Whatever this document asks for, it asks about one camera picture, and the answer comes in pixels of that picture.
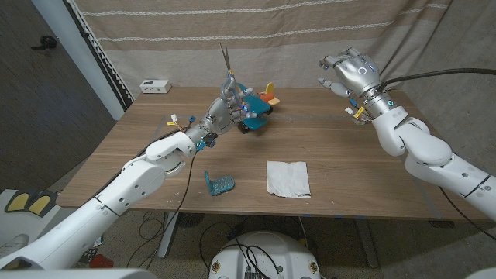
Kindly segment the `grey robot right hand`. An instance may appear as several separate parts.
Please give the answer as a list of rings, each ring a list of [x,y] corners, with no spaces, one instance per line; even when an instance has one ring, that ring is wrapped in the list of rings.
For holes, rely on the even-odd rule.
[[[321,58],[319,66],[325,70],[332,68],[338,78],[337,81],[320,78],[323,87],[343,98],[355,95],[363,99],[362,105],[352,104],[346,109],[355,123],[364,124],[380,117],[403,122],[407,118],[408,113],[380,88],[379,67],[366,54],[351,47],[337,56]]]

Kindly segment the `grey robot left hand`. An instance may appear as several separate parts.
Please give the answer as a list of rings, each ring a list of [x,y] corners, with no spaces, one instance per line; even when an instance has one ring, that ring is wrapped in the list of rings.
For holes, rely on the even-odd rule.
[[[226,81],[221,85],[220,96],[209,106],[198,124],[185,131],[185,134],[195,144],[196,150],[214,146],[216,137],[227,133],[244,119],[258,116],[246,100],[248,96],[254,96],[253,88],[243,90],[237,83],[233,72],[229,71]]]

